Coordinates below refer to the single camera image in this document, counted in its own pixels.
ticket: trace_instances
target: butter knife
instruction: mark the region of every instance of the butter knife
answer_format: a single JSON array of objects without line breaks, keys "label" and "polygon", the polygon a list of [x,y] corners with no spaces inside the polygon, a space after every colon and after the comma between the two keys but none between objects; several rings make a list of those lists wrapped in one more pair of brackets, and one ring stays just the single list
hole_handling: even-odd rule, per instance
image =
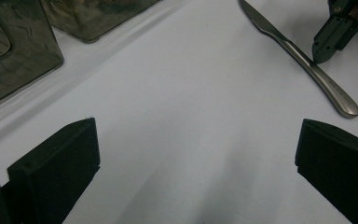
[{"label": "butter knife", "polygon": [[266,18],[255,10],[245,0],[239,0],[243,12],[252,20],[261,33],[269,35],[278,42],[296,61],[310,74],[319,85],[338,113],[346,118],[353,119],[358,116],[358,105],[342,90],[338,84],[329,77],[316,63],[292,41],[287,39]]}]

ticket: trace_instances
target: dark tinted plastic container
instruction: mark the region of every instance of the dark tinted plastic container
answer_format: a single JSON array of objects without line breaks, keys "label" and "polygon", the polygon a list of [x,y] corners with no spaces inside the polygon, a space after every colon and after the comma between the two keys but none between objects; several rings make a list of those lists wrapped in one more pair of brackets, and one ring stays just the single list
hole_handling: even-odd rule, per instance
[{"label": "dark tinted plastic container", "polygon": [[51,25],[86,43],[160,0],[41,0]]},{"label": "dark tinted plastic container", "polygon": [[63,62],[37,0],[0,0],[0,100]]}]

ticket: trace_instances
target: white surface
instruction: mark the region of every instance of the white surface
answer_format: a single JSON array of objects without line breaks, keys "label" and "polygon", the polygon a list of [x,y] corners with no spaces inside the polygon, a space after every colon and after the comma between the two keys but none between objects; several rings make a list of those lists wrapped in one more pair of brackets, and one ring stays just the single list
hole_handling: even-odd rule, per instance
[{"label": "white surface", "polygon": [[[325,0],[250,1],[310,56]],[[97,120],[101,170],[64,223],[346,223],[296,172],[303,119],[358,136],[237,0],[165,0],[95,44],[55,31],[65,64],[0,105],[6,168]],[[358,103],[358,35],[321,65]]]}]

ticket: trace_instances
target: knife handle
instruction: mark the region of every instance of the knife handle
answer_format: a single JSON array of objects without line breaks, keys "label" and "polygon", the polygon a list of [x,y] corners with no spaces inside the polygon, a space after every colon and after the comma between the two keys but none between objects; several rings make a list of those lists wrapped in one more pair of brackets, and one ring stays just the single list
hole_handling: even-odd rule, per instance
[{"label": "knife handle", "polygon": [[301,49],[290,40],[276,40],[310,74],[342,117],[353,119],[358,116],[358,105]]}]

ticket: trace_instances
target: metal knife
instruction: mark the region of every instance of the metal knife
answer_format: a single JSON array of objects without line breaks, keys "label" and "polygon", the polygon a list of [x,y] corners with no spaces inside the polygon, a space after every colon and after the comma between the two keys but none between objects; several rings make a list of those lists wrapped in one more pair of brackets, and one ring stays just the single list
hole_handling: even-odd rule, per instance
[{"label": "metal knife", "polygon": [[331,77],[329,77],[292,41],[281,34],[281,32],[279,32],[257,10],[249,5],[249,3],[245,0],[239,1],[242,10],[252,20],[253,24],[260,30],[260,32],[275,39],[294,59],[296,59],[296,61],[315,80],[322,91],[324,91],[330,102],[342,117],[353,119],[358,116],[358,105]]}]

